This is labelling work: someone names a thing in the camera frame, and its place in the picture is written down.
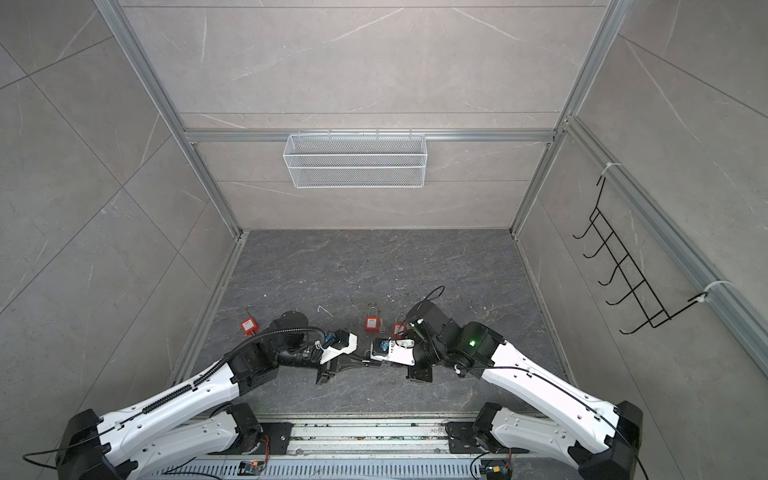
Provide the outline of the red padlock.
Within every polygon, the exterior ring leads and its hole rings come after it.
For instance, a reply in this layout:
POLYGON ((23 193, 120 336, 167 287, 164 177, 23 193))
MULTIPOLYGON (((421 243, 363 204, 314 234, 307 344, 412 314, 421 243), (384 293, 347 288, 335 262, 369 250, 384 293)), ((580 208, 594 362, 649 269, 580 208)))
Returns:
POLYGON ((251 312, 250 306, 245 307, 245 312, 246 318, 241 322, 241 329, 246 336, 254 336, 260 330, 259 324, 251 312))
POLYGON ((401 313, 394 320, 393 328, 392 328, 392 337, 394 339, 402 339, 406 331, 407 331, 407 322, 405 319, 405 314, 401 313))
POLYGON ((375 303, 370 304, 365 317, 365 331, 367 333, 380 333, 381 328, 382 321, 380 310, 375 303))

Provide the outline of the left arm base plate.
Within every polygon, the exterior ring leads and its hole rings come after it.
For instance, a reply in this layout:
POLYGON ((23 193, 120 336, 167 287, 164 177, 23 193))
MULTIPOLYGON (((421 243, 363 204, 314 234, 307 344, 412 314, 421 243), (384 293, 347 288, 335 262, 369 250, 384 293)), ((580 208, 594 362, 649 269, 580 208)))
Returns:
POLYGON ((293 426, 290 422, 268 422, 248 427, 229 448, 214 451, 213 455, 262 455, 266 450, 270 455, 286 455, 293 426))

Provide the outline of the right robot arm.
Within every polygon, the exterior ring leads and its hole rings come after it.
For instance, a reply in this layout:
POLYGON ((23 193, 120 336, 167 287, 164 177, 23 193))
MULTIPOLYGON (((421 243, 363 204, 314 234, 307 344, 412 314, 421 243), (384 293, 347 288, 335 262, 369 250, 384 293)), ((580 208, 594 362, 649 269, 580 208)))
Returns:
POLYGON ((485 404, 473 425, 485 450, 545 455, 576 469, 583 479, 631 479, 645 470, 643 412, 631 402, 612 404, 576 388, 489 327, 458 325, 430 298, 408 311, 404 336, 414 343, 409 371, 418 380, 428 381, 433 367, 442 365, 510 392, 540 412, 533 418, 485 404))

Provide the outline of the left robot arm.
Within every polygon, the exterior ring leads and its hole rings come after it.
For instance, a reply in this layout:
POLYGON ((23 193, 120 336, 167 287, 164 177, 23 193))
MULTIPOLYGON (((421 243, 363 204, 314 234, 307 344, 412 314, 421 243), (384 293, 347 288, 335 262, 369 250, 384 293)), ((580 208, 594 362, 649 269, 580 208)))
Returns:
POLYGON ((175 387, 102 416, 76 414, 51 452, 51 467, 61 479, 137 479, 200 455, 268 448, 252 408, 237 398, 273 380, 282 366, 313 369, 323 383, 369 362, 356 335, 327 333, 289 311, 175 387))

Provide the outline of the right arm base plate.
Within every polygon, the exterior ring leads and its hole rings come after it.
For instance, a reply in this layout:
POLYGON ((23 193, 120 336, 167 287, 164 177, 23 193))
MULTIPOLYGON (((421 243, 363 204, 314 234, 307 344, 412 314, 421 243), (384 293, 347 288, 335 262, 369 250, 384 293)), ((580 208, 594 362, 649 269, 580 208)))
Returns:
POLYGON ((507 448, 490 437, 478 438, 472 422, 450 421, 444 425, 448 449, 452 454, 527 454, 527 449, 507 448))

